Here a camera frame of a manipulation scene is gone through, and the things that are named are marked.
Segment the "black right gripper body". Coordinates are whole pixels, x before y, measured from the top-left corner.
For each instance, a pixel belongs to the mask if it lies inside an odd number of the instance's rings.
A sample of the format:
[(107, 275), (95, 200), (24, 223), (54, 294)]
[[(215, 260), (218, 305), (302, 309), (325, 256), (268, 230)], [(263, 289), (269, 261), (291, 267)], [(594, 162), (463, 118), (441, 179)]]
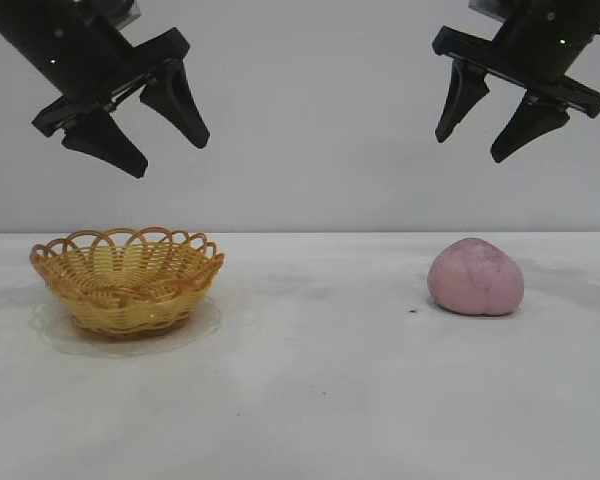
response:
[(502, 22), (491, 40), (443, 26), (435, 54), (465, 60), (526, 90), (564, 102), (587, 116), (600, 113), (600, 93), (567, 71), (600, 30), (600, 1), (472, 1)]

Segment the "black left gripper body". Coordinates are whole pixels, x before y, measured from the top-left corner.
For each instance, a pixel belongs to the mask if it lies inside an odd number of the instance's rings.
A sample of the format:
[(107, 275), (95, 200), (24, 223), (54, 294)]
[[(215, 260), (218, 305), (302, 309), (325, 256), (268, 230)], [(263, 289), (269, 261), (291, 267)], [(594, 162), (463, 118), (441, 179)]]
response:
[(134, 1), (12, 2), (12, 45), (61, 94), (32, 122), (43, 135), (95, 109), (110, 114), (166, 62), (184, 60), (189, 43), (176, 28), (132, 45), (121, 30), (138, 15)]

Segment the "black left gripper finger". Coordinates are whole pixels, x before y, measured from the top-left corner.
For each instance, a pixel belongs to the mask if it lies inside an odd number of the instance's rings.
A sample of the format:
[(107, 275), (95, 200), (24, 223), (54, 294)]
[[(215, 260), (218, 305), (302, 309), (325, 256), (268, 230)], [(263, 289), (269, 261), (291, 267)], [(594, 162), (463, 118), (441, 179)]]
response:
[(151, 108), (196, 148), (204, 148), (210, 132), (192, 96), (182, 60), (169, 60), (156, 70), (143, 88), (140, 101)]
[(98, 158), (134, 178), (142, 178), (148, 167), (146, 157), (103, 109), (89, 112), (66, 129), (62, 145)]

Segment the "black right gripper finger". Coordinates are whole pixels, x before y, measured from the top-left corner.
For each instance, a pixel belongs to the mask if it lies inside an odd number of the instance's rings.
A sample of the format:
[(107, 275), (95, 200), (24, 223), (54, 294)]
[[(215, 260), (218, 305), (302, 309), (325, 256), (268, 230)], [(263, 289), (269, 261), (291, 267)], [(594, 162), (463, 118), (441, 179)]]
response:
[(452, 62), (446, 101), (435, 129), (439, 143), (445, 142), (469, 111), (490, 92), (486, 74), (486, 70), (465, 60)]
[(540, 136), (562, 128), (570, 120), (567, 109), (564, 102), (527, 90), (491, 146), (494, 161), (501, 163)]

